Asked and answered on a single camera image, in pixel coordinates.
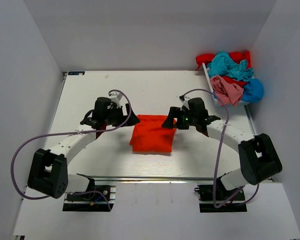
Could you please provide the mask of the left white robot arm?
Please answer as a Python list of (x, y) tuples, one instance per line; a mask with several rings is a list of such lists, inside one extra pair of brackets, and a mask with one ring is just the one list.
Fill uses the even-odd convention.
[(95, 196), (92, 179), (83, 174), (69, 174), (68, 165), (85, 147), (112, 127), (130, 127), (140, 123), (129, 104), (124, 114), (117, 97), (99, 97), (75, 133), (49, 149), (38, 149), (33, 156), (27, 186), (49, 197), (58, 199), (64, 193), (79, 193), (89, 200)]

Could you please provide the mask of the blue t-shirt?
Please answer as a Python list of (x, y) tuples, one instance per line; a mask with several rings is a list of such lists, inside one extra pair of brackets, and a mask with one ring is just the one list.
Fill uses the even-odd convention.
[(247, 103), (258, 103), (264, 96), (264, 88), (258, 78), (252, 78), (243, 86), (241, 100)]

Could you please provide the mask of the white laundry basket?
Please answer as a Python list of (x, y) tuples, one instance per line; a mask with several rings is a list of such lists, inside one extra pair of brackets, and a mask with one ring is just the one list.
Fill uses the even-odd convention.
[[(202, 63), (201, 66), (202, 66), (203, 72), (205, 74), (205, 78), (206, 78), (209, 90), (214, 93), (214, 89), (211, 85), (210, 78), (209, 78), (210, 68), (207, 68), (205, 63)], [(212, 101), (213, 101), (213, 104), (216, 108), (220, 107), (220, 105), (218, 103), (218, 99), (216, 97), (214, 97), (214, 95), (212, 96)], [(248, 104), (249, 104), (248, 102), (245, 102), (245, 101), (242, 101), (242, 100), (238, 102), (238, 106), (246, 106)]]

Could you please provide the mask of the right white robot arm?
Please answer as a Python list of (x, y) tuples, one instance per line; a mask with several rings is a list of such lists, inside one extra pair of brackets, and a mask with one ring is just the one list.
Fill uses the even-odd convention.
[(161, 125), (165, 129), (195, 129), (235, 150), (240, 167), (217, 178), (216, 195), (226, 200), (234, 189), (257, 185), (283, 170), (271, 138), (265, 134), (252, 135), (227, 125), (220, 117), (210, 115), (200, 97), (182, 99), (182, 107), (172, 106)]

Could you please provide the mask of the red t-shirt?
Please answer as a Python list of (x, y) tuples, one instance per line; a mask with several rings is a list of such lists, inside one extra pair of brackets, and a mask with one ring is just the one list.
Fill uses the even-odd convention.
[[(201, 54), (199, 56), (197, 56), (195, 58), (195, 61), (197, 63), (197, 70), (199, 70), (199, 68), (201, 67), (202, 63), (207, 65), (212, 61), (212, 59), (217, 55), (217, 54), (212, 54), (212, 53), (204, 53)], [(252, 68), (251, 65), (251, 56), (250, 56), (250, 52), (249, 51), (235, 51), (235, 52), (230, 52), (228, 53), (230, 55), (230, 57), (236, 62), (239, 63), (239, 60), (243, 60), (246, 59), (248, 60), (248, 67)], [(248, 82), (244, 82), (244, 81), (238, 81), (238, 80), (234, 80), (230, 77), (227, 76), (222, 76), (225, 79), (231, 79), (232, 81), (234, 81), (234, 83), (238, 84), (239, 86), (243, 87), (245, 84), (247, 84)]]

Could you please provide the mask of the orange t-shirt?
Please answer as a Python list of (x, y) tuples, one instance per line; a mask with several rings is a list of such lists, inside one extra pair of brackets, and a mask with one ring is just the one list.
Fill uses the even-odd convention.
[(138, 114), (140, 123), (134, 126), (129, 144), (134, 153), (172, 152), (176, 129), (163, 128), (166, 115)]

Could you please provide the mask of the blue table sticker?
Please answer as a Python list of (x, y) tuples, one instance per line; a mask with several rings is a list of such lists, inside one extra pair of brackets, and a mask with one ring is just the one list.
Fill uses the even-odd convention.
[(85, 71), (69, 71), (67, 73), (68, 76), (83, 76)]

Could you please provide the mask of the pink t-shirt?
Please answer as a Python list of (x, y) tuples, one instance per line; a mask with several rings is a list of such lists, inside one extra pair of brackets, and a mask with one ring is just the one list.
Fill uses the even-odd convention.
[(224, 77), (219, 75), (211, 77), (210, 83), (220, 106), (238, 106), (238, 102), (241, 101), (243, 97), (243, 87), (236, 83), (229, 83)]

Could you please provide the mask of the aluminium table rail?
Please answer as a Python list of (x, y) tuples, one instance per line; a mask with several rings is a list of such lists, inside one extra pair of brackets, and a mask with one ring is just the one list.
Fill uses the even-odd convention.
[(141, 182), (141, 181), (184, 181), (184, 182), (202, 182), (212, 181), (212, 177), (165, 177), (165, 176), (88, 176), (83, 174), (69, 174), (60, 177), (39, 177), (33, 176), (28, 178), (27, 185), (34, 186), (35, 184), (68, 184), (70, 180), (79, 181), (87, 179), (89, 181), (115, 181), (115, 182)]

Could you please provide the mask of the teal t-shirt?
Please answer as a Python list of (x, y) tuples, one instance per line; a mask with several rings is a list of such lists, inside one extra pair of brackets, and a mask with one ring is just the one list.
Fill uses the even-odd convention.
[(254, 77), (254, 69), (248, 65), (247, 59), (236, 63), (228, 53), (221, 51), (207, 64), (208, 76), (226, 76), (237, 81), (249, 82)]

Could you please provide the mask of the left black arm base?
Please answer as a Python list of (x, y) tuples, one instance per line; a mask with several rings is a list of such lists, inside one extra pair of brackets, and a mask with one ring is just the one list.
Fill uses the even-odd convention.
[(77, 174), (65, 192), (63, 212), (111, 212), (116, 199), (116, 186), (101, 183), (92, 176)]

